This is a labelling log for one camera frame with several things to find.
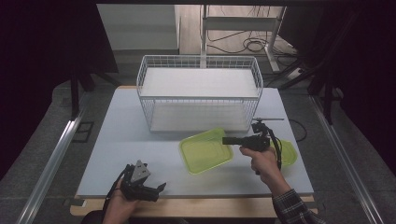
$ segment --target metal bar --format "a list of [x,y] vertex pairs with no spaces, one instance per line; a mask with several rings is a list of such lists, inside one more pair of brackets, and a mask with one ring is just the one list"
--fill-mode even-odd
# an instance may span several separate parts
[[268,61],[274,73],[280,72],[279,66],[277,65],[276,59],[273,54],[273,48],[276,41],[277,33],[279,32],[280,23],[282,22],[283,15],[285,14],[285,9],[286,7],[282,7],[279,11],[279,14],[277,14],[276,19],[274,21],[275,24],[274,24],[274,29],[271,33],[270,41],[268,41],[268,44],[266,44],[264,47]]
[[274,47],[274,44],[276,41],[276,36],[277,36],[277,33],[279,32],[280,23],[282,22],[283,15],[285,14],[285,9],[286,9],[285,7],[282,7],[280,9],[279,14],[277,14],[276,19],[274,21],[274,23],[275,23],[274,29],[272,31],[270,41],[268,42],[268,45],[267,45],[267,48],[271,51],[272,51],[272,48]]
[[370,223],[384,223],[381,216],[378,213],[378,209],[376,208],[375,202],[370,195],[368,189],[364,186],[361,178],[359,177],[358,172],[356,171],[355,167],[352,164],[349,156],[347,155],[346,150],[344,149],[341,140],[339,139],[337,132],[335,131],[332,125],[329,125],[326,122],[326,118],[323,116],[321,111],[323,110],[319,98],[317,96],[310,96],[310,99],[314,105],[314,108],[318,114],[319,120],[325,130],[325,133],[328,135],[331,143],[332,148],[335,151],[335,154],[340,160],[341,165],[346,172],[346,176],[349,179],[349,182],[352,188],[355,190],[358,199],[361,201],[361,206],[368,217]]
[[274,31],[276,18],[208,17],[206,30]]
[[50,188],[53,177],[55,177],[56,172],[58,171],[58,168],[62,162],[62,159],[64,158],[64,154],[81,121],[89,98],[90,95],[88,93],[83,94],[83,96],[81,97],[81,109],[78,115],[74,120],[70,120],[64,128],[64,132],[62,133],[58,144],[53,150],[52,155],[50,156],[49,161],[47,162],[47,165],[43,170],[43,173],[35,184],[35,188],[33,189],[29,199],[27,200],[27,203],[23,207],[16,223],[32,223],[35,219],[35,215],[37,214],[38,209],[40,208],[40,205],[43,202],[48,189]]
[[202,32],[201,32],[201,68],[206,68],[206,5],[204,5],[204,15],[202,16]]

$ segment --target wooden table edge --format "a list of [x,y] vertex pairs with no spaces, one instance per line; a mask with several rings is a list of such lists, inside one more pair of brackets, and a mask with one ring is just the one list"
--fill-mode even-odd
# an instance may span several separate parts
[[118,86],[117,89],[136,89],[136,86]]
[[[318,212],[313,196],[301,197],[314,213]],[[102,210],[105,199],[87,199],[83,206],[70,206],[73,216],[85,216]],[[276,217],[271,198],[228,199],[159,199],[140,202],[134,217]]]

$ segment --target person's left hand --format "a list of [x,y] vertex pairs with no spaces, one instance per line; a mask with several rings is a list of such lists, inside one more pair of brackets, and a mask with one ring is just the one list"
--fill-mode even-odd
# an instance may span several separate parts
[[128,201],[120,190],[122,179],[117,183],[116,190],[111,195],[110,202],[106,210],[103,224],[121,224],[132,215],[136,209],[138,200]]

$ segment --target metal rail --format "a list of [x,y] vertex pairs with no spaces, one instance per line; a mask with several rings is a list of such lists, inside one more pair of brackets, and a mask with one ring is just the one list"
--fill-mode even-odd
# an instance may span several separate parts
[[82,116],[84,115],[85,108],[90,97],[91,96],[89,93],[84,93],[82,95],[79,103],[80,110],[77,117],[74,120],[69,120],[66,127],[64,128],[64,132],[62,133],[58,144],[53,150],[43,173],[35,184],[35,188],[33,189],[27,203],[23,207],[16,223],[32,223],[35,219],[35,215],[37,214],[38,209],[40,208],[40,205],[43,202],[48,189],[50,188],[53,177],[55,177],[56,172],[58,171],[58,168],[64,158],[64,154],[73,138],[74,133],[76,132]]
[[346,176],[349,179],[349,182],[352,188],[355,190],[355,193],[358,196],[358,199],[361,202],[361,207],[363,208],[366,216],[368,217],[370,223],[384,223],[381,216],[378,213],[378,209],[376,208],[375,202],[370,195],[370,192],[365,187],[364,183],[361,181],[358,172],[352,164],[349,156],[347,155],[346,150],[344,149],[341,140],[339,139],[337,132],[335,131],[332,125],[329,125],[322,113],[323,108],[320,104],[319,98],[317,96],[310,96],[310,99],[316,109],[319,120],[324,128],[325,133],[328,135],[332,148],[335,151],[341,165],[346,172]]

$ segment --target gray floor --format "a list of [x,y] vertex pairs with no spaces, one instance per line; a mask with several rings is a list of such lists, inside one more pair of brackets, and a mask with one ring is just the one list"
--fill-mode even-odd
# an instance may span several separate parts
[[[190,45],[196,46],[196,42],[193,43],[191,41]],[[180,46],[180,53],[195,54],[194,50],[183,48]],[[144,51],[115,52],[120,73],[110,75],[120,81],[122,85],[134,85],[141,57],[146,53]],[[269,74],[271,70],[267,60],[264,57],[258,57],[258,61],[262,72]],[[69,206],[64,205],[64,202],[73,198],[77,191],[115,90],[114,86],[101,78],[95,75],[92,77],[96,88],[92,92],[89,106],[82,120],[93,122],[92,134],[86,143],[73,142],[69,146],[34,223],[79,223],[82,220],[82,217],[71,216]],[[268,83],[276,75],[264,75],[263,77]],[[273,86],[287,79],[287,77],[283,77],[278,82],[274,82]],[[301,122],[307,129],[307,137],[298,142],[298,145],[315,191],[319,214],[328,223],[370,223],[319,122],[316,110],[305,90],[308,84],[309,79],[280,93],[289,119]],[[66,82],[54,90],[48,113],[37,127],[22,154],[0,182],[0,223],[15,223],[17,220],[70,118],[70,102],[69,84]],[[375,149],[348,119],[338,102],[334,102],[332,105],[332,118],[333,127],[347,149],[364,185],[373,197],[384,223],[396,223],[395,176]],[[292,121],[290,125],[296,139],[300,139],[304,135],[302,127]],[[76,140],[84,137],[83,134],[75,135]]]

